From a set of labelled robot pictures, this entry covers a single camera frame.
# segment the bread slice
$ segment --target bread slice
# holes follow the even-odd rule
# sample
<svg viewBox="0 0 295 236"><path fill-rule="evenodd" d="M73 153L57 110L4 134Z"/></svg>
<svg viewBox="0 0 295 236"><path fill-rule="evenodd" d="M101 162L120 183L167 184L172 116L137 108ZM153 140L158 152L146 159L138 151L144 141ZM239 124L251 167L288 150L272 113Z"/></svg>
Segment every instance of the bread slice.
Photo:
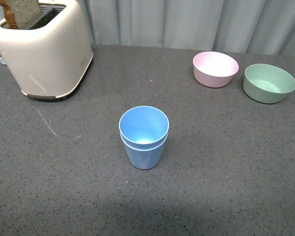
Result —
<svg viewBox="0 0 295 236"><path fill-rule="evenodd" d="M0 0L10 29L22 29L41 13L38 0Z"/></svg>

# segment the white toaster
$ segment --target white toaster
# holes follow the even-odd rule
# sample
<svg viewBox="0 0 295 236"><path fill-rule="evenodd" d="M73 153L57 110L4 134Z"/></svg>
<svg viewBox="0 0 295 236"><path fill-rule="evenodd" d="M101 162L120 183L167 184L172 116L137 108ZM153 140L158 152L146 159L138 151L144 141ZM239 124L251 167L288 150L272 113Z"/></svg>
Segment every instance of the white toaster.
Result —
<svg viewBox="0 0 295 236"><path fill-rule="evenodd" d="M84 15L75 0L40 0L42 14L25 29L0 21L0 54L24 95L56 99L83 78L93 52Z"/></svg>

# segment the stacked cups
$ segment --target stacked cups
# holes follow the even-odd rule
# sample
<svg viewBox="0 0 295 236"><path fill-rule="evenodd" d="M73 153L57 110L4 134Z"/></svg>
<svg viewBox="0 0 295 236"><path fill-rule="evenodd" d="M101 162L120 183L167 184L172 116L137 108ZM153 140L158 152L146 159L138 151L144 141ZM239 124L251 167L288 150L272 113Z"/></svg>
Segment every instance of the stacked cups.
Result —
<svg viewBox="0 0 295 236"><path fill-rule="evenodd" d="M158 163L169 130L168 118L161 110L134 107L120 118L119 130L132 165L147 170Z"/></svg>

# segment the white curtain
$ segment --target white curtain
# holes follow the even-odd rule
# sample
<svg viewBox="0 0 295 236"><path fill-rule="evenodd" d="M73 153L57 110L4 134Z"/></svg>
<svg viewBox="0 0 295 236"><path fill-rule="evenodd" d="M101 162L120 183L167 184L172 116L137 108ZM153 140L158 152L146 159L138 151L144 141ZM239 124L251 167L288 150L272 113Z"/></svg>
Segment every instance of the white curtain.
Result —
<svg viewBox="0 0 295 236"><path fill-rule="evenodd" d="M295 56L295 0L78 2L94 44Z"/></svg>

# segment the gray countertop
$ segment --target gray countertop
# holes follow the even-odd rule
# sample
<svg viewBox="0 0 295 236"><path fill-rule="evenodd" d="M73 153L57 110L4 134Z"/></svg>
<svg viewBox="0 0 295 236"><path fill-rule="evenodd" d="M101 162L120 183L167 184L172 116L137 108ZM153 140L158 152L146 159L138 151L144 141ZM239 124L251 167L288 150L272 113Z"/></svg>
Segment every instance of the gray countertop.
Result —
<svg viewBox="0 0 295 236"><path fill-rule="evenodd" d="M0 64L0 235L295 236L295 91L250 99L244 70L295 58L227 53L223 88L193 77L199 51L98 46L66 100L25 97ZM119 136L128 109L169 118L159 163L133 167Z"/></svg>

